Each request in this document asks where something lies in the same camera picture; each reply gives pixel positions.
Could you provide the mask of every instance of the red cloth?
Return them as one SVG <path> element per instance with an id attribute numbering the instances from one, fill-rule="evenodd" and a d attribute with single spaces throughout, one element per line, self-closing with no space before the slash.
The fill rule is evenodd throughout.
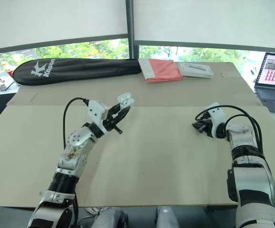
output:
<path id="1" fill-rule="evenodd" d="M 152 70 L 155 73 L 154 78 L 147 79 L 148 82 L 165 82 L 181 80 L 183 76 L 174 61 L 149 59 Z"/>

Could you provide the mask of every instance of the cardboard sheet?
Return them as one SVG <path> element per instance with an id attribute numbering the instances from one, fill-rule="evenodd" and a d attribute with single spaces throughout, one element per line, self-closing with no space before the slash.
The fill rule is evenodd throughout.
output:
<path id="1" fill-rule="evenodd" d="M 275 179 L 275 120 L 265 107 L 242 106 L 260 124 Z M 102 137 L 77 184 L 79 205 L 232 204 L 227 193 L 231 152 L 225 140 L 191 124 L 204 107 L 134 107 Z M 0 206 L 34 207 L 48 188 L 62 153 L 64 106 L 8 106 L 0 116 Z M 224 109 L 227 116 L 237 111 Z M 243 117 L 235 119 L 248 123 Z M 86 121 L 72 106 L 66 135 Z"/>

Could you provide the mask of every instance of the black cable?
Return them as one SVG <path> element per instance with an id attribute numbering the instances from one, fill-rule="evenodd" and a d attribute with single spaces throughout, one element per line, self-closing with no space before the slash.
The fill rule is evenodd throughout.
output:
<path id="1" fill-rule="evenodd" d="M 10 88 L 10 86 L 13 84 L 14 82 L 12 82 L 4 91 L 7 91 L 8 88 Z"/>
<path id="2" fill-rule="evenodd" d="M 244 117 L 247 117 L 245 114 L 238 114 L 238 115 L 234 115 L 232 117 L 230 117 L 226 122 L 225 122 L 225 126 L 224 126 L 224 134 L 226 135 L 226 126 L 228 124 L 228 122 L 235 118 L 235 117 L 238 117 L 238 116 L 244 116 Z M 261 146 L 261 151 L 263 151 L 263 145 L 262 145 L 262 133 L 261 133 L 261 129 L 260 129 L 260 126 L 258 124 L 258 122 L 252 117 L 254 123 L 256 124 L 256 127 L 257 127 L 257 130 L 258 130 L 258 135 L 259 135 L 259 142 L 260 142 L 260 146 Z"/>
<path id="3" fill-rule="evenodd" d="M 263 151 L 262 151 L 262 147 L 260 145 L 260 139 L 259 139 L 259 135 L 258 135 L 258 130 L 257 130 L 257 125 L 258 123 L 255 123 L 253 118 L 246 112 L 244 111 L 243 109 L 241 108 L 238 108 L 236 106 L 233 106 L 233 105 L 227 105 L 227 104 L 223 104 L 223 105 L 217 105 L 217 106 L 213 106 L 213 107 L 210 107 L 210 108 L 207 108 L 205 110 L 203 110 L 202 112 L 200 112 L 196 117 L 195 117 L 195 120 L 196 121 L 200 121 L 201 119 L 198 119 L 198 117 L 200 115 L 202 115 L 203 113 L 206 113 L 207 111 L 209 110 L 212 110 L 212 109 L 215 109 L 215 108 L 222 108 L 222 107 L 226 107 L 226 108 L 234 108 L 238 111 L 241 111 L 243 114 L 246 115 L 246 117 L 249 119 L 249 121 L 251 122 L 252 126 L 253 126 L 253 130 L 254 130 L 254 133 L 255 133 L 255 139 L 256 139 L 256 143 L 257 143 L 257 147 L 259 149 L 259 151 L 263 154 Z"/>
<path id="4" fill-rule="evenodd" d="M 66 130 L 65 130 L 65 125 L 66 125 L 66 114 L 67 114 L 67 110 L 70 106 L 70 104 L 73 102 L 73 101 L 76 101 L 76 100 L 82 100 L 87 106 L 89 104 L 89 100 L 88 99 L 85 99 L 85 98 L 82 98 L 82 97 L 75 97 L 73 98 L 72 100 L 70 100 L 67 105 L 66 105 L 66 108 L 63 112 L 63 117 L 62 117 L 62 138 L 63 138 L 63 149 L 66 148 Z M 73 211 L 74 211 L 74 223 L 72 225 L 73 228 L 75 228 L 77 226 L 77 220 L 78 220 L 78 217 L 79 217 L 79 204 L 78 204 L 78 201 L 77 201 L 77 196 L 76 196 L 76 192 L 74 192 L 74 201 L 73 201 Z"/>
<path id="5" fill-rule="evenodd" d="M 75 192 L 74 202 L 73 202 L 73 210 L 74 210 L 74 222 L 73 222 L 73 228 L 77 227 L 77 221 L 79 218 L 79 203 L 77 201 L 77 196 Z"/>
<path id="6" fill-rule="evenodd" d="M 66 105 L 66 108 L 65 108 L 65 110 L 63 112 L 63 118 L 62 118 L 62 137 L 63 137 L 63 148 L 64 149 L 66 148 L 66 133 L 65 133 L 66 113 L 67 113 L 67 110 L 68 110 L 70 104 L 73 101 L 76 101 L 76 100 L 82 100 L 87 106 L 89 104 L 89 100 L 88 99 L 81 98 L 81 97 L 75 97 L 72 100 L 70 100 L 68 102 L 68 104 Z"/>

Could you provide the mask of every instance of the orange object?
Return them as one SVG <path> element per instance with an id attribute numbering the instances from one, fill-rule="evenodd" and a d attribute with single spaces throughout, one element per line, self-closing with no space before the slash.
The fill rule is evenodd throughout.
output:
<path id="1" fill-rule="evenodd" d="M 9 76 L 13 78 L 14 68 L 7 61 L 3 61 L 1 64 L 3 65 L 5 72 L 7 72 Z"/>

